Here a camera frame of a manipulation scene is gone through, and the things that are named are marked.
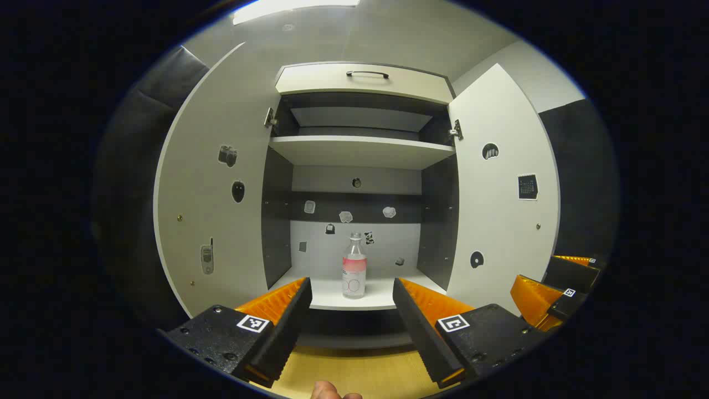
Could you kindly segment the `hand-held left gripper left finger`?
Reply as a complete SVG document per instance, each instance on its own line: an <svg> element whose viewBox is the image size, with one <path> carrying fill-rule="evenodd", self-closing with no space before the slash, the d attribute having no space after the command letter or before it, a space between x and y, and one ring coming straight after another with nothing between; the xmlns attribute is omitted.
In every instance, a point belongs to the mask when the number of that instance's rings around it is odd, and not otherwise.
<svg viewBox="0 0 709 399"><path fill-rule="evenodd" d="M311 279L304 277L238 308L211 305L160 334L195 360L271 388L296 346L311 301Z"/></svg>

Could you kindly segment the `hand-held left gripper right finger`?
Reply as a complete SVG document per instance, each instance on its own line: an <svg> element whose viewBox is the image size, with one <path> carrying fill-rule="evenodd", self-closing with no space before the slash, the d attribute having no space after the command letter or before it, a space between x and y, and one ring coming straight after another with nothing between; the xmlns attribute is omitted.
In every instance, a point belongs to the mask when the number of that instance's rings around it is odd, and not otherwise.
<svg viewBox="0 0 709 399"><path fill-rule="evenodd" d="M392 298L433 382L481 381L539 347L546 333L496 304L472 308L395 278Z"/></svg>

